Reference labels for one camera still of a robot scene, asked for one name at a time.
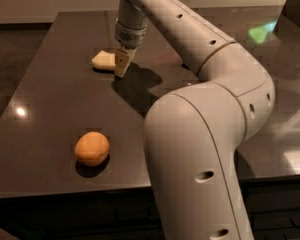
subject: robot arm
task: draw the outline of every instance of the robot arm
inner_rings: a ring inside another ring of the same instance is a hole
[[[160,98],[145,120],[146,161],[166,239],[252,240],[233,154],[270,116],[271,77],[178,0],[121,0],[120,7],[116,37],[124,49],[142,42],[146,15],[203,81]]]

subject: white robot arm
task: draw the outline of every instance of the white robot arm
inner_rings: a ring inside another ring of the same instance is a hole
[[[266,122],[268,72],[178,0],[121,0],[116,38],[135,51],[147,18],[202,81],[161,97],[144,126],[146,161],[167,240],[252,240],[233,155]]]

